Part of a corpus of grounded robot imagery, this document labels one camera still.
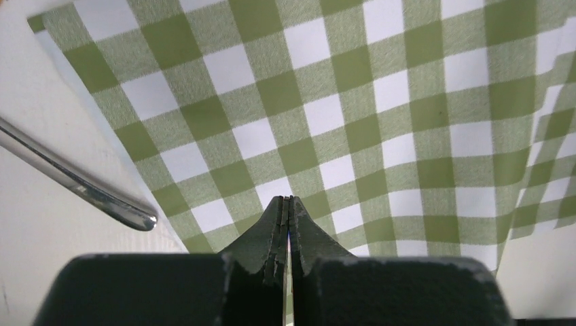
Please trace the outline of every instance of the silver utensil handle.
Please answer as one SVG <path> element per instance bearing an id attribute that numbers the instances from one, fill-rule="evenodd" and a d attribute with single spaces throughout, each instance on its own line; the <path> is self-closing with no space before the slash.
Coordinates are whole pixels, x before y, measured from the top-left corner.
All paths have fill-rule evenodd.
<path id="1" fill-rule="evenodd" d="M 156 226 L 158 219 L 153 209 L 104 190 L 102 185 L 2 118 L 0 145 L 120 223 L 139 231 L 150 231 Z"/>

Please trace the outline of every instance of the green gingham tablecloth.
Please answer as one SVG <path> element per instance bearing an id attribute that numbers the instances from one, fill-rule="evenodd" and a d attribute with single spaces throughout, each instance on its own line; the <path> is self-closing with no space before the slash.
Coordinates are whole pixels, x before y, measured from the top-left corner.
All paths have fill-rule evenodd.
<path id="1" fill-rule="evenodd" d="M 190 252 L 275 195 L 358 255 L 491 270 L 576 221 L 574 0 L 79 0 L 29 23 Z"/>

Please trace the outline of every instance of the white square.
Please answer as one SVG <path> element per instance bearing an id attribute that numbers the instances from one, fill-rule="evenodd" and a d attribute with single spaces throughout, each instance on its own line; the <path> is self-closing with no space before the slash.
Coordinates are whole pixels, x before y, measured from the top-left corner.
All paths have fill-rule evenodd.
<path id="1" fill-rule="evenodd" d="M 333 212 L 332 221 L 334 222 L 336 233 L 342 233 L 362 225 L 364 220 L 362 220 L 360 204 L 348 206 L 345 209 Z"/>
<path id="2" fill-rule="evenodd" d="M 192 214 L 203 233 L 234 223 L 224 199 L 214 200 L 192 209 Z"/>
<path id="3" fill-rule="evenodd" d="M 374 96 L 377 112 L 383 112 L 410 102 L 408 72 L 403 70 L 375 80 Z"/>
<path id="4" fill-rule="evenodd" d="M 457 187 L 456 213 L 461 217 L 496 217 L 493 187 Z"/>
<path id="5" fill-rule="evenodd" d="M 208 172 L 208 166 L 197 143 L 190 143 L 160 154 L 174 182 Z"/>
<path id="6" fill-rule="evenodd" d="M 542 202 L 551 202 L 553 200 L 564 198 L 569 185 L 570 177 L 550 181 L 548 185 L 546 185 L 546 190 L 542 196 Z"/>
<path id="7" fill-rule="evenodd" d="M 324 188 L 330 189 L 354 181 L 354 168 L 352 156 L 346 155 L 341 158 L 320 164 L 320 174 L 324 182 Z"/>
<path id="8" fill-rule="evenodd" d="M 451 125 L 450 144 L 455 158 L 492 155 L 492 124 L 485 121 Z"/>
<path id="9" fill-rule="evenodd" d="M 294 69 L 330 57 L 328 36 L 323 18 L 285 29 L 284 35 Z"/>
<path id="10" fill-rule="evenodd" d="M 254 74 L 243 45 L 204 56 L 208 74 L 218 94 L 254 84 Z"/>
<path id="11" fill-rule="evenodd" d="M 306 113 L 306 121 L 308 121 L 312 136 L 323 134 L 344 125 L 344 116 L 342 115 L 338 94 L 306 103 L 304 112 Z"/>
<path id="12" fill-rule="evenodd" d="M 422 195 L 419 189 L 401 190 L 388 193 L 392 217 L 423 216 Z"/>
<path id="13" fill-rule="evenodd" d="M 382 154 L 385 168 L 415 162 L 414 134 L 403 134 L 383 142 Z"/>
<path id="14" fill-rule="evenodd" d="M 536 163 L 536 159 L 538 158 L 538 154 L 540 153 L 540 149 L 542 148 L 542 142 L 539 141 L 538 143 L 533 143 L 530 146 L 530 153 L 528 155 L 528 161 L 526 162 L 527 166 L 532 166 Z"/>
<path id="15" fill-rule="evenodd" d="M 283 177 L 263 185 L 258 185 L 256 187 L 256 194 L 258 194 L 258 198 L 260 198 L 262 208 L 265 209 L 273 197 L 292 195 L 292 188 L 290 187 L 290 182 L 288 182 L 288 177 Z"/>
<path id="16" fill-rule="evenodd" d="M 536 225 L 534 225 L 533 234 L 536 234 L 538 232 L 552 231 L 556 228 L 557 224 L 558 224 L 558 221 L 555 219 L 551 220 L 551 221 L 536 223 Z"/>
<path id="17" fill-rule="evenodd" d="M 160 71 L 127 81 L 122 89 L 141 120 L 178 109 L 178 102 Z"/>
<path id="18" fill-rule="evenodd" d="M 182 6 L 184 12 L 189 12 L 222 1 L 224 0 L 180 0 L 180 5 Z"/>
<path id="19" fill-rule="evenodd" d="M 368 44 L 404 32 L 402 0 L 372 0 L 363 9 Z"/>
<path id="20" fill-rule="evenodd" d="M 442 19 L 484 7 L 484 0 L 442 0 Z"/>
<path id="21" fill-rule="evenodd" d="M 396 241 L 396 253 L 398 257 L 427 256 L 428 244 L 421 240 L 398 240 Z"/>
<path id="22" fill-rule="evenodd" d="M 232 132 L 245 160 L 277 148 L 270 122 L 266 117 L 235 127 Z"/>
<path id="23" fill-rule="evenodd" d="M 562 27 L 562 39 L 558 46 L 558 55 L 576 51 L 576 17 L 566 19 Z"/>
<path id="24" fill-rule="evenodd" d="M 487 86 L 489 79 L 486 48 L 445 57 L 444 74 L 448 92 Z"/>
<path id="25" fill-rule="evenodd" d="M 488 246 L 480 244 L 461 244 L 460 254 L 462 257 L 469 257 L 478 260 L 490 271 L 498 268 L 498 246 L 496 244 Z"/>
<path id="26" fill-rule="evenodd" d="M 356 257 L 369 257 L 370 256 L 370 250 L 368 249 L 367 244 L 363 244 L 360 247 L 352 248 L 348 251 L 350 251 L 350 253 Z"/>
<path id="27" fill-rule="evenodd" d="M 565 158 L 572 155 L 576 155 L 576 133 L 566 135 L 556 158 Z"/>
<path id="28" fill-rule="evenodd" d="M 554 68 L 558 55 L 561 29 L 540 33 L 536 36 L 536 73 L 546 73 Z"/>
<path id="29" fill-rule="evenodd" d="M 139 27 L 125 0 L 77 0 L 73 3 L 95 41 Z"/>

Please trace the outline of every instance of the checkered fabric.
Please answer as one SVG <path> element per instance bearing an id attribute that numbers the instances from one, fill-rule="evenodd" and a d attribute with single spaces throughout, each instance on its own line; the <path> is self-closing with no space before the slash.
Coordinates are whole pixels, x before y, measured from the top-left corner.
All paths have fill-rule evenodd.
<path id="1" fill-rule="evenodd" d="M 48 32 L 190 252 L 275 195 L 359 255 L 576 222 L 572 0 L 79 0 Z"/>

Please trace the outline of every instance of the white table surface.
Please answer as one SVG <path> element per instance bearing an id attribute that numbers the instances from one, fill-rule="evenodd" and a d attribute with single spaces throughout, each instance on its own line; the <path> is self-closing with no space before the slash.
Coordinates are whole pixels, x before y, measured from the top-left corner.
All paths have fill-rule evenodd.
<path id="1" fill-rule="evenodd" d="M 0 116 L 102 181 L 142 198 L 61 80 L 26 18 L 70 0 L 0 5 Z M 516 318 L 576 316 L 576 226 L 510 241 L 498 281 Z M 120 225 L 0 147 L 0 325 L 28 325 L 58 271 L 96 252 L 180 252 L 164 223 Z"/>

